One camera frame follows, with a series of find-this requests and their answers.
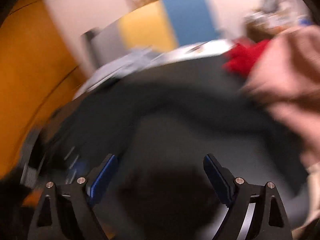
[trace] orange wall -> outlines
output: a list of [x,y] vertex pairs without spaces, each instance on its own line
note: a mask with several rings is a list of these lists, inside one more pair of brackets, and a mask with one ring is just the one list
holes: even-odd
[[0,28],[0,177],[18,161],[30,127],[83,81],[42,0],[19,0]]

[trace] blue gripper pad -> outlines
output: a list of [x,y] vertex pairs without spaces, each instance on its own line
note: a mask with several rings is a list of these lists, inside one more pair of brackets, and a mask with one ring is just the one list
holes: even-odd
[[232,173],[223,168],[212,154],[204,157],[203,168],[220,202],[230,207],[235,193]]
[[99,203],[104,195],[112,176],[118,170],[118,160],[113,154],[108,154],[99,167],[95,167],[88,175],[86,192],[90,206]]

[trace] metal screw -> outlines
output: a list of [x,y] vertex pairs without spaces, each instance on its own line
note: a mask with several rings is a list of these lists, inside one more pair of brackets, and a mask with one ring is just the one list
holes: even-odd
[[49,181],[45,186],[46,186],[47,188],[51,188],[51,187],[53,187],[53,182],[52,182],[52,181]]
[[238,183],[238,184],[244,184],[244,179],[242,179],[242,178],[236,178],[236,183]]
[[83,177],[77,179],[77,183],[78,183],[78,184],[82,184],[82,183],[84,183],[84,182],[85,182],[85,178],[83,178]]
[[275,187],[275,184],[273,182],[268,182],[267,185],[268,185],[269,188],[274,188]]

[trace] blue panel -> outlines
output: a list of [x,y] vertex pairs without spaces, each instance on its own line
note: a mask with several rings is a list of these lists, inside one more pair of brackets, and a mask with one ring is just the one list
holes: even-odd
[[95,182],[92,184],[90,189],[90,204],[93,206],[100,202],[103,194],[105,193],[112,176],[118,169],[118,160],[115,155],[109,159],[107,164],[103,167],[102,171],[98,175]]
[[162,0],[180,46],[218,38],[205,0]]
[[219,168],[211,160],[209,155],[206,155],[203,159],[203,168],[221,203],[225,204],[227,207],[230,207],[232,204],[234,189],[230,188],[223,177],[223,174],[220,173]]

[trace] yellow panel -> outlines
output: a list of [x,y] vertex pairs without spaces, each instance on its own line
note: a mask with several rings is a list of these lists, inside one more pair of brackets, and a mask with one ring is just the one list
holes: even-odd
[[150,3],[123,16],[119,20],[119,29],[128,49],[152,46],[159,52],[167,52],[178,47],[161,1]]

